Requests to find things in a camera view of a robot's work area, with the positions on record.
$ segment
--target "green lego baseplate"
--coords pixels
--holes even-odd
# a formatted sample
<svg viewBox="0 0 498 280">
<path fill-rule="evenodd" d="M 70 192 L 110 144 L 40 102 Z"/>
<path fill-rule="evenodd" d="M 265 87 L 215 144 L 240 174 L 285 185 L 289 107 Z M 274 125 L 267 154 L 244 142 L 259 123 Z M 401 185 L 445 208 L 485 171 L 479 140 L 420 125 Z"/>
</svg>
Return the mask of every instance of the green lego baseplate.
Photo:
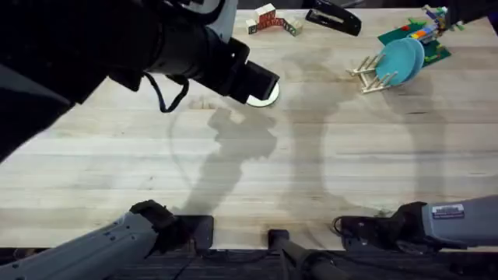
<svg viewBox="0 0 498 280">
<path fill-rule="evenodd" d="M 380 35 L 379 40 L 382 44 L 387 45 L 394 40 L 406 38 L 411 33 L 421 30 L 424 26 L 425 24 L 412 23 L 407 25 L 409 28 L 408 30 L 403 30 L 402 28 L 392 30 L 384 35 Z M 423 67 L 442 61 L 443 59 L 451 56 L 451 52 L 442 46 L 437 40 L 434 40 L 428 44 L 423 44 L 423 48 L 426 51 L 426 59 L 423 63 Z"/>
</svg>

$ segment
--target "black object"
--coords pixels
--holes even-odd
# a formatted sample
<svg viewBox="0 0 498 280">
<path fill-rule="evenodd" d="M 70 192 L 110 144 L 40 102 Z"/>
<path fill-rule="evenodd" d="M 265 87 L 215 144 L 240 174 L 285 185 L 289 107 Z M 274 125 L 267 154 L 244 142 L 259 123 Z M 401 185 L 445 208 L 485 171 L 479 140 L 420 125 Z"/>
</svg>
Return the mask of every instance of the black object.
<svg viewBox="0 0 498 280">
<path fill-rule="evenodd" d="M 139 202 L 130 212 L 140 214 L 153 224 L 159 233 L 151 252 L 166 253 L 194 240 L 196 250 L 208 250 L 212 246 L 214 218 L 210 215 L 173 215 L 166 207 L 153 200 Z"/>
<path fill-rule="evenodd" d="M 498 0 L 447 0 L 445 6 L 447 26 L 453 26 L 459 21 L 470 23 L 498 11 Z"/>
<path fill-rule="evenodd" d="M 316 0 L 306 20 L 353 36 L 358 36 L 361 31 L 358 17 L 326 0 Z"/>
<path fill-rule="evenodd" d="M 108 76 L 133 91 L 144 72 L 180 82 L 183 89 L 170 107 L 154 86 L 166 113 L 187 93 L 189 79 L 241 103 L 250 95 L 268 99 L 279 77 L 246 63 L 247 45 L 233 38 L 225 43 L 207 27 L 225 2 L 198 14 L 184 9 L 180 0 L 1 1 L 0 67 L 67 103 L 0 89 L 0 131 L 8 135 L 0 142 L 0 162 L 76 103 L 84 103 Z"/>
<path fill-rule="evenodd" d="M 442 248 L 461 249 L 426 235 L 422 219 L 425 205 L 424 202 L 402 205 L 390 218 L 340 216 L 334 219 L 332 227 L 346 250 L 381 249 L 420 255 L 435 254 Z"/>
<path fill-rule="evenodd" d="M 306 250 L 289 241 L 289 232 L 284 229 L 268 231 L 268 249 L 280 253 L 284 280 L 346 280 L 351 279 L 336 268 L 331 255 L 317 250 Z"/>
</svg>

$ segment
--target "label sticker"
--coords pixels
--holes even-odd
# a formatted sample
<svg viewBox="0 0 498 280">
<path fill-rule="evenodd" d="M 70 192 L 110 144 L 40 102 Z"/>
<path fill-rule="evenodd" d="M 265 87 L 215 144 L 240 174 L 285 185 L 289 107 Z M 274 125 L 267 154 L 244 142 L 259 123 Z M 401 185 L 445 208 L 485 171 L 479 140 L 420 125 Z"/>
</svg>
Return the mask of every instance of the label sticker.
<svg viewBox="0 0 498 280">
<path fill-rule="evenodd" d="M 433 206 L 434 219 L 463 219 L 464 217 L 464 205 Z"/>
</svg>

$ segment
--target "wooden table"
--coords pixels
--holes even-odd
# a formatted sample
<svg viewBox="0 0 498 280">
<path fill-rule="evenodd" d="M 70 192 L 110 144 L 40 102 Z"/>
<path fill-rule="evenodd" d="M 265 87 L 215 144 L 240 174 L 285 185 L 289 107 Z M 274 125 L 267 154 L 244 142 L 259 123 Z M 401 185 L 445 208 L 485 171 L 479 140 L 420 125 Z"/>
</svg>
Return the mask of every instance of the wooden table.
<svg viewBox="0 0 498 280">
<path fill-rule="evenodd" d="M 453 56 L 414 81 L 361 96 L 346 73 L 382 48 L 377 36 L 418 9 L 356 9 L 359 37 L 304 23 L 234 36 L 281 76 L 272 108 L 193 85 L 174 114 L 106 80 L 0 166 L 0 247 L 51 247 L 106 225 L 146 199 L 177 214 L 212 214 L 215 248 L 263 248 L 266 231 L 342 248 L 338 215 L 392 212 L 411 201 L 498 191 L 498 38 L 486 19 L 442 38 Z M 289 12 L 303 18 L 304 11 Z M 179 90 L 159 79 L 172 100 Z"/>
</svg>

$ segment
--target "black stapler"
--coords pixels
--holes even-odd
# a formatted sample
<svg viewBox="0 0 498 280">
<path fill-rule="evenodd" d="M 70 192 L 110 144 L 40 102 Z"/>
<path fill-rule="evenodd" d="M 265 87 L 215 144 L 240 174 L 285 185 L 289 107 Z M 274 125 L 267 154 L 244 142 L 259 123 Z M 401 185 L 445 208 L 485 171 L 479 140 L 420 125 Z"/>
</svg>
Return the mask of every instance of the black stapler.
<svg viewBox="0 0 498 280">
<path fill-rule="evenodd" d="M 306 20 L 353 36 L 361 31 L 358 17 L 327 0 L 315 0 Z"/>
</svg>

